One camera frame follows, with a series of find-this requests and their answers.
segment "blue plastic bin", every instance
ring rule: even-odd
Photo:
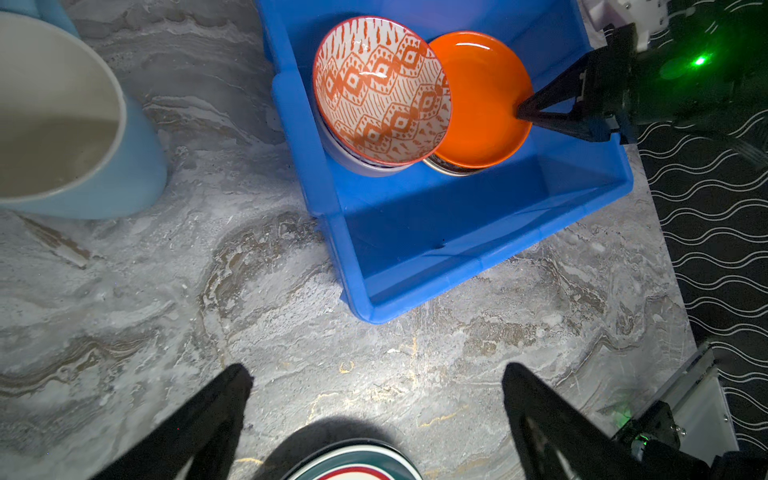
[[[509,45],[539,89],[590,50],[575,1],[256,0],[306,207],[359,318],[387,322],[508,259],[629,193],[632,172],[617,137],[590,144],[537,127],[511,159],[471,177],[424,164],[386,178],[348,172],[326,155],[310,110],[323,36],[357,15],[427,41],[481,31]]]

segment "orange bowl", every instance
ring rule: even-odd
[[[320,43],[313,89],[339,141],[376,164],[414,164],[432,154],[451,119],[451,91],[440,60],[410,29],[355,17]]]
[[[451,85],[452,116],[435,153],[465,168],[500,164],[523,145],[531,122],[515,117],[533,95],[520,58],[499,40],[475,31],[456,31],[429,44]]]

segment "orange and white patterned bowl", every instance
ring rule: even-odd
[[[334,27],[315,55],[313,87],[333,134],[381,165],[428,157],[451,120],[451,91],[435,52],[386,18],[350,18]]]

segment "green and white plate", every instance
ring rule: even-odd
[[[361,440],[318,452],[284,480],[422,480],[422,476],[395,449]]]

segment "gray marble surface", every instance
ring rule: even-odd
[[[87,478],[225,365],[254,377],[231,478],[331,418],[429,480],[521,478],[499,381],[529,366],[605,432],[694,352],[648,185],[384,326],[339,301],[248,0],[68,0],[171,162],[135,217],[0,212],[0,478]]]

